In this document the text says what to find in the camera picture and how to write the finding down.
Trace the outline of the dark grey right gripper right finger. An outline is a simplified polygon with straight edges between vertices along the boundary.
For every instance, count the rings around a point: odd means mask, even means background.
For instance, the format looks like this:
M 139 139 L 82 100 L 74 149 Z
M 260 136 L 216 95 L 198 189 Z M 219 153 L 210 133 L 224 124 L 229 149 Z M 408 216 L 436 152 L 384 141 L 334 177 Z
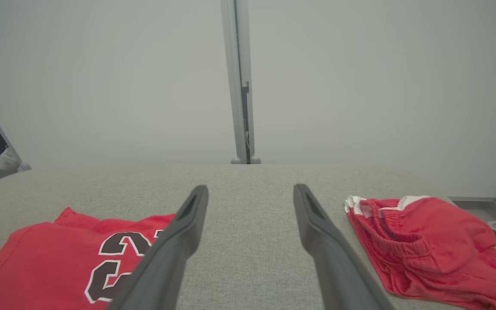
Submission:
M 310 188 L 295 184 L 293 203 L 301 243 L 313 258 L 326 310 L 393 310 L 386 294 Z

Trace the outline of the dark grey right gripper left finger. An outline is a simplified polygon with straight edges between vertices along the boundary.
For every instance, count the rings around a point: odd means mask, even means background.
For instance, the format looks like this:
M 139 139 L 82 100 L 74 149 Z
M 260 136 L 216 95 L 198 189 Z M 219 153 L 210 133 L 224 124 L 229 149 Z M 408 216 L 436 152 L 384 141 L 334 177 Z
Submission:
M 118 291 L 109 310 L 174 310 L 188 259 L 201 241 L 209 192 L 196 186 Z

